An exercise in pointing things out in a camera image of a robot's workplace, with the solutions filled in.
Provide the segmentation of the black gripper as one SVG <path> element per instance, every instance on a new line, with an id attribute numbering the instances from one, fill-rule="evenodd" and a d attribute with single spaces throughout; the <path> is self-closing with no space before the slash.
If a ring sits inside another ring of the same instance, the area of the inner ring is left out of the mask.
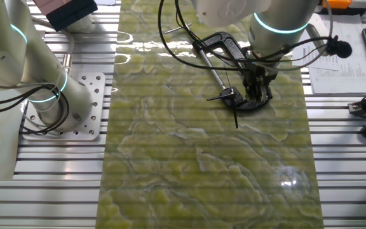
<path id="1" fill-rule="evenodd" d="M 277 71 L 271 71 L 254 63 L 245 64 L 243 86 L 247 93 L 247 99 L 258 101 L 257 87 L 259 87 L 261 101 L 269 102 L 273 98 L 269 84 L 276 79 L 277 75 Z"/>

